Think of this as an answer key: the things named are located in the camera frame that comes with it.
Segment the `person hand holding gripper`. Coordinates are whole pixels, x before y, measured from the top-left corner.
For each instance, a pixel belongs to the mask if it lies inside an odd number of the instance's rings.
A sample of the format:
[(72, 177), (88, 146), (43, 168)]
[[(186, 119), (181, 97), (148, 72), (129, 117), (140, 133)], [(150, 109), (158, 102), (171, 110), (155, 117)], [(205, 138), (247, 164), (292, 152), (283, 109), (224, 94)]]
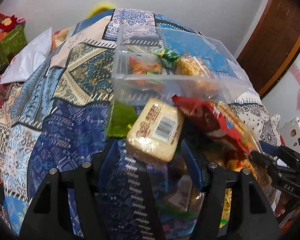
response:
[(287, 194), (286, 192), (281, 192), (279, 201), (274, 211), (275, 217), (280, 217), (282, 214), (285, 213), (286, 205), (291, 198), (292, 197), (290, 194)]

